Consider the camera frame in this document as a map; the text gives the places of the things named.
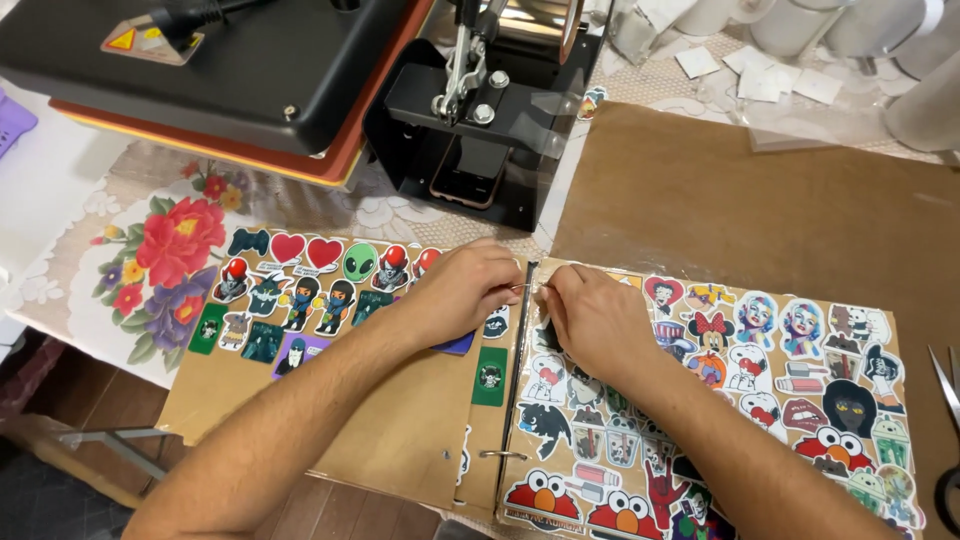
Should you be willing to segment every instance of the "white paper square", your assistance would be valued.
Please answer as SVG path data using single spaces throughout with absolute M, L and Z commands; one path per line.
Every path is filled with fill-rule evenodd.
M 683 51 L 677 53 L 677 56 L 674 58 L 677 59 L 680 67 L 684 69 L 686 76 L 690 79 L 696 79 L 701 75 L 720 71 L 720 64 L 713 59 L 707 47 L 697 47 L 696 49 Z
M 636 6 L 661 33 L 693 7 L 697 0 L 636 0 Z
M 747 62 L 757 64 L 760 69 L 766 69 L 776 63 L 760 51 L 757 51 L 751 45 L 747 45 L 746 47 L 723 57 L 723 62 L 728 65 L 730 69 L 732 69 L 737 75 L 743 73 L 743 68 L 745 65 L 747 65 Z
M 813 69 L 805 69 L 793 85 L 793 91 L 812 100 L 833 105 L 833 100 L 840 93 L 843 81 L 824 75 Z
M 775 63 L 770 69 L 777 71 L 777 83 L 780 86 L 780 92 L 784 94 L 793 91 L 793 85 L 797 83 L 800 74 L 804 72 L 799 67 L 779 62 Z
M 780 100 L 778 74 L 779 71 L 772 66 L 764 69 L 760 64 L 747 63 L 740 74 L 740 86 L 737 87 L 736 96 L 741 99 L 777 103 Z

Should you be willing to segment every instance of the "heat press machine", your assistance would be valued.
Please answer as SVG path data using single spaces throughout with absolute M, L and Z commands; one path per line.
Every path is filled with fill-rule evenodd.
M 20 0 L 0 76 L 81 122 L 312 184 L 349 191 L 379 160 L 406 196 L 531 232 L 602 43 L 581 9 Z

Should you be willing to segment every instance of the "scissors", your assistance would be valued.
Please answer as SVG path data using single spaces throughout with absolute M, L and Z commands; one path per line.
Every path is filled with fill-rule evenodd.
M 944 375 L 944 370 L 940 367 L 940 362 L 937 361 L 937 356 L 933 354 L 933 348 L 929 345 L 926 346 L 930 351 L 930 359 L 933 360 L 933 368 L 937 370 L 937 377 L 940 379 L 940 385 L 944 389 L 944 394 L 947 395 L 947 404 L 950 406 L 950 413 L 953 414 L 953 425 L 960 431 L 960 398 L 957 398 L 957 395 L 960 394 L 960 380 L 957 379 L 957 372 L 960 372 L 960 365 L 957 364 L 957 357 L 953 351 L 953 348 L 950 347 L 950 374 L 951 379 L 953 379 L 953 384 L 947 380 L 947 376 Z M 950 492 L 954 489 L 960 489 L 960 466 L 953 467 L 952 469 L 946 471 L 939 480 L 937 480 L 936 491 L 933 493 L 933 501 L 937 507 L 937 514 L 940 515 L 941 521 L 944 522 L 944 525 L 947 526 L 947 529 L 953 533 L 954 536 L 960 537 L 960 525 L 957 524 L 956 519 L 953 517 L 953 514 L 950 512 Z

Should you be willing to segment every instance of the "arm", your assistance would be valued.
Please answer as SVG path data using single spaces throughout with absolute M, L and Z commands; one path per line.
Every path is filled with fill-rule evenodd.
M 670 434 L 744 538 L 898 538 L 664 353 L 639 289 L 581 265 L 558 269 L 550 285 L 540 294 L 564 349 Z
M 378 381 L 413 353 L 519 303 L 503 285 L 521 281 L 513 254 L 491 238 L 443 254 L 402 302 L 231 414 L 147 498 L 124 538 L 252 538 Z

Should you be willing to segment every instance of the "black metal frame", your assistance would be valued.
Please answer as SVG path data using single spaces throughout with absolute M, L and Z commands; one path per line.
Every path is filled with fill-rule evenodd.
M 581 29 L 563 65 L 530 54 L 511 43 L 495 41 L 487 47 L 487 69 L 506 71 L 510 83 L 503 89 L 484 81 L 467 99 L 466 114 L 453 127 L 446 126 L 430 110 L 434 96 L 444 93 L 444 57 L 425 39 L 414 39 L 403 49 L 377 91 L 363 120 L 364 135 L 396 189 L 435 205 L 454 209 L 516 229 L 533 232 L 553 182 L 559 153 L 547 151 L 565 139 L 576 119 L 576 110 L 560 115 L 537 107 L 534 94 L 582 93 L 585 81 L 600 53 L 603 39 Z M 481 126 L 473 121 L 478 104 L 494 108 L 493 122 Z M 518 119 L 536 128 L 524 136 L 512 133 Z M 458 148 L 461 137 L 470 137 L 510 147 L 505 173 L 493 202 L 476 209 L 434 197 L 430 183 L 437 175 L 457 174 L 446 158 Z

